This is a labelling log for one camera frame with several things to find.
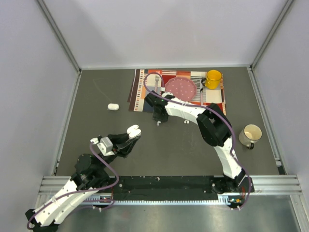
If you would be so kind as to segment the white charging case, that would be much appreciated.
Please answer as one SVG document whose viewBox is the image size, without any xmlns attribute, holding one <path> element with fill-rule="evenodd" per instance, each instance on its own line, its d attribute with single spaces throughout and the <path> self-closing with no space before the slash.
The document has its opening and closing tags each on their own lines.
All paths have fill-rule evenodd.
<svg viewBox="0 0 309 232">
<path fill-rule="evenodd" d="M 141 135 L 141 129 L 139 129 L 139 125 L 137 124 L 132 125 L 127 129 L 126 133 L 128 134 L 129 139 L 133 139 Z"/>
</svg>

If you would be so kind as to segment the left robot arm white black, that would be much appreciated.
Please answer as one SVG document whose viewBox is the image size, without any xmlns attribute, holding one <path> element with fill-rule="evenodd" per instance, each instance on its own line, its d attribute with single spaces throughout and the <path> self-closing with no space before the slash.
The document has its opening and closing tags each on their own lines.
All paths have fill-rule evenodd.
<svg viewBox="0 0 309 232">
<path fill-rule="evenodd" d="M 127 157 L 140 139 L 141 130 L 90 141 L 91 154 L 82 154 L 75 166 L 76 172 L 47 202 L 28 210 L 27 229 L 33 232 L 55 232 L 63 220 L 91 195 L 118 184 L 120 177 L 110 166 L 116 157 Z"/>
</svg>

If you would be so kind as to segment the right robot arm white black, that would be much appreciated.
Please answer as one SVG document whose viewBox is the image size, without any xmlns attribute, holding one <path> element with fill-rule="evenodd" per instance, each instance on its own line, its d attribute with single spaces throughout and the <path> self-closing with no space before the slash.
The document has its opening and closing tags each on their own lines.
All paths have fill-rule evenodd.
<svg viewBox="0 0 309 232">
<path fill-rule="evenodd" d="M 191 105 L 173 95 L 161 97 L 153 91 L 147 94 L 145 101 L 153 107 L 153 119 L 158 123 L 167 122 L 169 116 L 177 116 L 198 125 L 203 140 L 215 149 L 223 167 L 223 177 L 210 179 L 213 192 L 254 191 L 252 179 L 237 159 L 231 124 L 216 104 Z"/>
</svg>

